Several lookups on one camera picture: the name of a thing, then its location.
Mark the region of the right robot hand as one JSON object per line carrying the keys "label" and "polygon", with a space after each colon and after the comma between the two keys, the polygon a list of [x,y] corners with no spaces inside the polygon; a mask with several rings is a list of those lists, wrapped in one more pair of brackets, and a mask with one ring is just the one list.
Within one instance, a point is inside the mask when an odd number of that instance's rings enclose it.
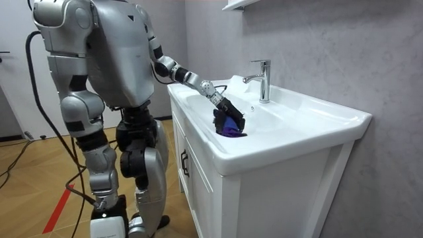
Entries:
{"label": "right robot hand", "polygon": [[129,221],[126,207],[126,196],[122,194],[111,209],[103,212],[93,210],[90,238],[128,238]]}

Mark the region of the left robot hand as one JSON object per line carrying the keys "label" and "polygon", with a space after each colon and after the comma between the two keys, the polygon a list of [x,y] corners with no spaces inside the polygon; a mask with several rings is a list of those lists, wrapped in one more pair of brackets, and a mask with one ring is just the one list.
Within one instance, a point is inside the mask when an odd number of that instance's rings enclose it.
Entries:
{"label": "left robot hand", "polygon": [[245,137],[243,132],[245,128],[245,119],[243,114],[238,111],[230,100],[224,98],[213,110],[213,123],[215,131],[228,138]]}

